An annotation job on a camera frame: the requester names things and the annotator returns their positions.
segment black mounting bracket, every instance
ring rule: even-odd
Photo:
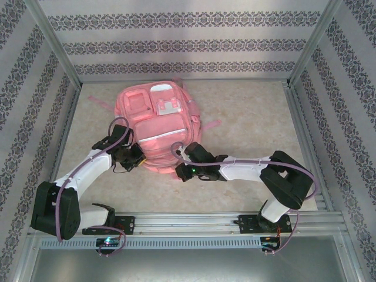
[[[134,216],[115,216],[115,222],[111,226],[123,230],[125,235],[133,235],[135,230],[135,217]],[[119,232],[108,229],[82,229],[83,235],[119,235]]]
[[[282,215],[279,221],[275,223],[275,230],[269,232],[259,225],[257,214],[241,214],[238,216],[238,220],[234,220],[234,223],[239,225],[240,234],[277,232],[277,227],[280,228],[281,233],[293,231],[290,217],[287,214]]]

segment marble-patterned floor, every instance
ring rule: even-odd
[[[114,118],[88,100],[90,95],[115,105],[118,93],[140,82],[84,84],[59,168],[59,177],[89,153],[107,134]],[[281,82],[254,80],[190,80],[190,94],[197,101],[203,124],[220,119],[222,125],[203,134],[202,145],[214,155],[251,158],[283,150],[303,164],[303,157]],[[244,180],[186,183],[138,167],[130,173],[102,174],[80,203],[103,203],[119,212],[232,212],[258,211],[269,197],[264,184]],[[301,210],[316,210],[306,201]]]

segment backpack pocket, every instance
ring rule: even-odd
[[[168,149],[188,137],[188,129],[178,113],[143,120],[136,124],[135,132],[136,140],[145,152]]]
[[[139,88],[127,91],[122,95],[122,103],[126,116],[137,122],[153,116],[153,106],[146,89]]]

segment patterned wallpaper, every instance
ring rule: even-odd
[[[81,80],[288,78],[328,0],[44,0]]]
[[[376,281],[376,8],[344,1],[295,85],[366,281]]]
[[[0,281],[7,281],[35,189],[56,164],[76,89],[25,4],[0,0],[0,7]]]

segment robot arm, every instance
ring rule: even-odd
[[[112,226],[115,221],[115,210],[102,204],[80,207],[79,200],[86,189],[116,162],[128,172],[140,165],[145,156],[137,143],[129,142],[133,131],[129,130],[126,137],[115,147],[93,159],[93,156],[118,141],[126,128],[115,125],[111,136],[107,136],[92,146],[88,156],[72,171],[53,183],[43,182],[38,186],[35,197],[31,226],[45,233],[56,235],[55,210],[58,191],[71,173],[83,162],[92,159],[83,166],[65,187],[60,200],[60,230],[63,239],[68,240],[80,229],[91,226]]]
[[[184,182],[194,176],[204,181],[243,179],[263,182],[273,195],[264,203],[257,218],[259,227],[265,231],[275,230],[275,223],[290,209],[300,209],[313,183],[308,175],[310,172],[282,151],[259,159],[238,159],[227,155],[214,157],[201,145],[192,143],[185,150],[181,149],[180,154],[188,163],[197,164],[182,163],[176,168],[177,175]],[[219,164],[200,166],[201,163]],[[300,171],[282,164],[298,167]]]

